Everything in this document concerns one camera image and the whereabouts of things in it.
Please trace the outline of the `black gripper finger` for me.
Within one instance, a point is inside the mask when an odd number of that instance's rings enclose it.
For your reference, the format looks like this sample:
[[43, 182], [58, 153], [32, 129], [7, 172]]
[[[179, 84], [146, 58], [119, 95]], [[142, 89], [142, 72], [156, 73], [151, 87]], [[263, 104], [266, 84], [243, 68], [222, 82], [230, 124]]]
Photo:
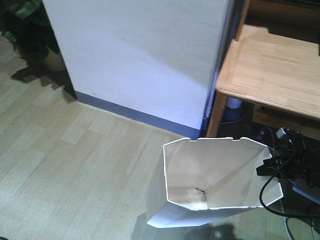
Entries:
[[271, 157], [263, 160], [263, 164], [256, 168], [258, 176], [272, 176], [278, 170], [278, 158]]

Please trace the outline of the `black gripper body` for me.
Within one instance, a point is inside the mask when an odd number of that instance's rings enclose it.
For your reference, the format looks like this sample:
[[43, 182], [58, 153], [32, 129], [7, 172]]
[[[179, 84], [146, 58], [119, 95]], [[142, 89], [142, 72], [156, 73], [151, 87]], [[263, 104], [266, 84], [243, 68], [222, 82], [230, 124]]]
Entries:
[[320, 185], [320, 151], [309, 150], [303, 137], [277, 140], [272, 148], [277, 164], [271, 171], [276, 178], [302, 179], [309, 187]]

